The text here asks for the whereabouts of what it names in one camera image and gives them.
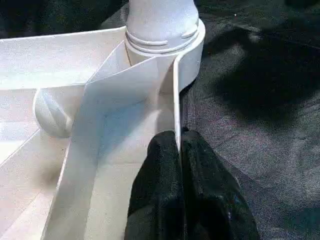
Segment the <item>gloved hand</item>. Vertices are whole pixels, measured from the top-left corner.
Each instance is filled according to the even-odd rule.
[[[157,134],[135,178],[125,240],[258,240],[236,179],[194,131]]]
[[[125,240],[183,239],[184,196],[173,131],[157,134],[131,190]]]
[[[238,181],[198,132],[181,137],[188,235],[197,240],[258,240]]]

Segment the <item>white architectural model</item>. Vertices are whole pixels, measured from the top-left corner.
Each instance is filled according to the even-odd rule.
[[[0,40],[0,240],[123,239],[204,37],[192,0],[130,0],[124,27]]]

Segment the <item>white plastic partition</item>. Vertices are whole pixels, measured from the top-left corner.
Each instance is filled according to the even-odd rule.
[[[159,39],[134,25],[168,6],[179,19],[183,7],[148,1],[139,14],[144,1],[133,0],[129,19],[138,22],[128,28],[0,41],[0,100],[9,103],[0,123],[25,127],[0,165],[0,240],[123,238],[147,146],[174,130],[180,147],[179,92],[199,72],[205,27],[192,0],[177,2],[187,24],[167,25],[176,33]],[[164,31],[160,23],[152,30]]]

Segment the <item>white column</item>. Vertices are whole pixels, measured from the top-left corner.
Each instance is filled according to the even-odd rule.
[[[192,43],[199,34],[193,0],[130,0],[127,40],[149,54],[168,54]]]

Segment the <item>black fabric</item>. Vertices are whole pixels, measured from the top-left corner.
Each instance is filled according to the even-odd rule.
[[[319,5],[271,2],[198,1],[206,38],[181,121],[239,180],[262,240],[319,240]]]
[[[259,240],[238,182],[208,143],[188,131],[181,144],[180,164],[172,131],[151,140],[132,185],[124,239]]]
[[[166,131],[150,142],[131,190],[125,240],[184,238],[184,196],[175,134]]]
[[[129,0],[1,0],[0,38],[96,30]]]

